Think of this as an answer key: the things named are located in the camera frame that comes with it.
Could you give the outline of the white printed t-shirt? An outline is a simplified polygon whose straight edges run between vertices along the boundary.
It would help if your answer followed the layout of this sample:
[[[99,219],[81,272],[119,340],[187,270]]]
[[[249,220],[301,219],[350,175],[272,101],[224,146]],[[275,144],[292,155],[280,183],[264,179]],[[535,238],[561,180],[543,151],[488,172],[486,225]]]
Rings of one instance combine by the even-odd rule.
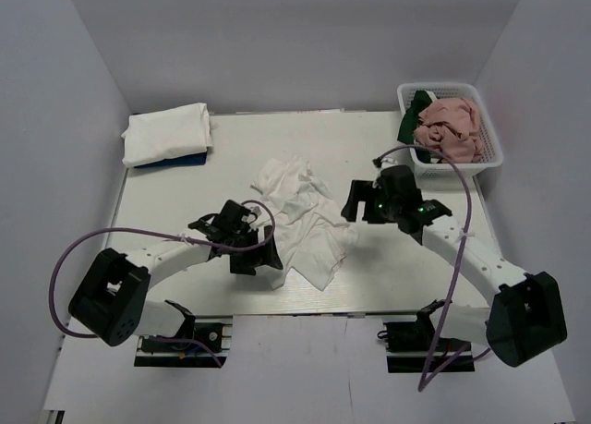
[[[308,161],[294,156],[288,161],[269,160],[252,187],[275,219],[273,236],[283,265],[281,270],[266,266],[257,275],[277,289],[294,270],[324,290],[358,239],[324,181]]]

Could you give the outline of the dark green t-shirt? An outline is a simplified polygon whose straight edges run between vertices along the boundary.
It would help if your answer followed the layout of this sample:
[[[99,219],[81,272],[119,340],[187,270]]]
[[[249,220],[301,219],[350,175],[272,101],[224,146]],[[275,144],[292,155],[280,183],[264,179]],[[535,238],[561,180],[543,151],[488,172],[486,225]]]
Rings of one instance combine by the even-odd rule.
[[[415,95],[405,111],[399,127],[398,138],[403,144],[414,144],[414,131],[419,127],[419,115],[437,100],[432,91],[416,91]]]

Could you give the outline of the pink t-shirt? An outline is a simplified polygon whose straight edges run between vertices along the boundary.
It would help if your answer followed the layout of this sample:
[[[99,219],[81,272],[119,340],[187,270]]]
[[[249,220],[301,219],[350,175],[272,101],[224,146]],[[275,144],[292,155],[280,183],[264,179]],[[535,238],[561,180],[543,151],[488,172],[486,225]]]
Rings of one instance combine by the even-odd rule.
[[[475,163],[484,153],[480,122],[480,110],[473,101],[438,99],[420,113],[415,141],[443,153],[454,163]]]

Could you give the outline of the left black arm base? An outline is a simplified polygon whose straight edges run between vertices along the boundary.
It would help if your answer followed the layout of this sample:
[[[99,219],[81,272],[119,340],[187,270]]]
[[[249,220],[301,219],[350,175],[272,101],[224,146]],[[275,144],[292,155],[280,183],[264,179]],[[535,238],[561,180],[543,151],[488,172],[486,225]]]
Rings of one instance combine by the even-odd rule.
[[[233,319],[197,318],[193,337],[171,343],[140,337],[134,359],[137,368],[219,369],[229,355]]]

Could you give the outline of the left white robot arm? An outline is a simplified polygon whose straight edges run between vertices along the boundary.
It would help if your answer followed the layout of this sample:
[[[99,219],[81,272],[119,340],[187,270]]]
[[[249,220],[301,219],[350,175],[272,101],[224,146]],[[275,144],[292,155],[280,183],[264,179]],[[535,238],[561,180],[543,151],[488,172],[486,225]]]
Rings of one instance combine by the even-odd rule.
[[[154,233],[158,243],[132,252],[102,250],[71,298],[70,315],[109,346],[132,335],[184,349],[196,344],[195,315],[180,304],[151,302],[158,283],[191,267],[226,256],[229,270],[256,275],[259,269],[281,270],[274,240],[276,222],[256,226],[269,209],[255,200],[228,200],[218,213],[190,223],[179,235]]]

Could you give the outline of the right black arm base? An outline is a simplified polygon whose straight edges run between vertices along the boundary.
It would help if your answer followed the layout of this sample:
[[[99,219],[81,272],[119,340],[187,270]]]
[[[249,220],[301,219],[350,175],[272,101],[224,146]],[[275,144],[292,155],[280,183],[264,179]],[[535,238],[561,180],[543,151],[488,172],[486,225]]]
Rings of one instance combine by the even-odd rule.
[[[435,325],[429,318],[429,311],[399,313],[382,317],[382,329],[377,339],[385,344],[389,373],[420,374],[427,359],[430,344],[435,333]],[[428,372],[450,359],[463,348],[464,342],[457,339],[439,338]],[[475,362],[471,345],[443,372],[474,372]]]

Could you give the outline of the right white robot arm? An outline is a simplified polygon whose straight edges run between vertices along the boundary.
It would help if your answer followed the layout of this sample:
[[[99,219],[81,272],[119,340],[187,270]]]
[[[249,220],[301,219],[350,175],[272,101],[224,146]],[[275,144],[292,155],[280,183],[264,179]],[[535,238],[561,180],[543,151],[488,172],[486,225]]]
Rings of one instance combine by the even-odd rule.
[[[485,345],[500,361],[518,367],[566,340],[558,282],[546,272],[527,272],[469,236],[448,207],[423,198],[408,166],[383,168],[374,181],[352,181],[341,215],[348,222],[396,224],[420,246],[459,265],[487,302],[484,308],[431,302],[414,321],[389,330],[391,351],[465,341]]]

